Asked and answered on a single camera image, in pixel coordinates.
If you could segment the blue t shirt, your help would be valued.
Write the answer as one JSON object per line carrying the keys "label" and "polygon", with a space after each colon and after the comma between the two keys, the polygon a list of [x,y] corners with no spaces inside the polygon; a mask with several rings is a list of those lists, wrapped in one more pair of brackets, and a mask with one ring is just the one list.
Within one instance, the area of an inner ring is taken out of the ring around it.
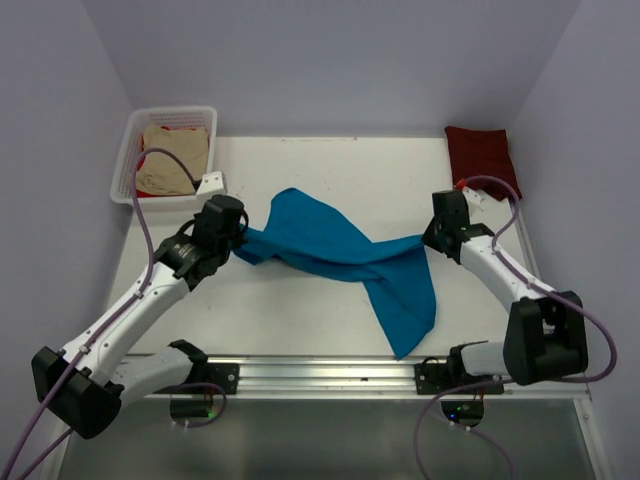
{"label": "blue t shirt", "polygon": [[394,356],[408,356],[435,327],[437,301],[422,238],[374,242],[334,207],[288,188],[271,200],[266,226],[234,250],[259,265],[279,259],[308,274],[361,283]]}

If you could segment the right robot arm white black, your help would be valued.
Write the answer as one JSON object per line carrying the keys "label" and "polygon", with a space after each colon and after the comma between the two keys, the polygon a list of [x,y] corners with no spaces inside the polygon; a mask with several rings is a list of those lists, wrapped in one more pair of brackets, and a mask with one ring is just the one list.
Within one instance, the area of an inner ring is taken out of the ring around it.
{"label": "right robot arm white black", "polygon": [[484,224],[473,224],[469,205],[459,190],[432,195],[434,216],[425,230],[425,246],[446,255],[474,274],[508,314],[501,342],[488,340],[450,349],[444,377],[451,389],[468,392],[481,379],[508,376],[526,386],[583,373],[588,366],[584,316],[566,306],[581,306],[571,291],[559,298],[493,242]]}

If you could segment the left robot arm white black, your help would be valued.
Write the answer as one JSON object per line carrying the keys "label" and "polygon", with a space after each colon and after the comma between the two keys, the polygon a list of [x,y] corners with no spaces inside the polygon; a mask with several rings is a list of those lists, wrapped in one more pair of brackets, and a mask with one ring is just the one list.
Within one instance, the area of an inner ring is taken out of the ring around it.
{"label": "left robot arm white black", "polygon": [[32,359],[37,398],[72,432],[92,439],[127,405],[162,390],[210,394],[206,354],[185,340],[129,364],[122,361],[155,322],[214,275],[245,242],[244,204],[216,194],[165,239],[134,285],[85,333]]}

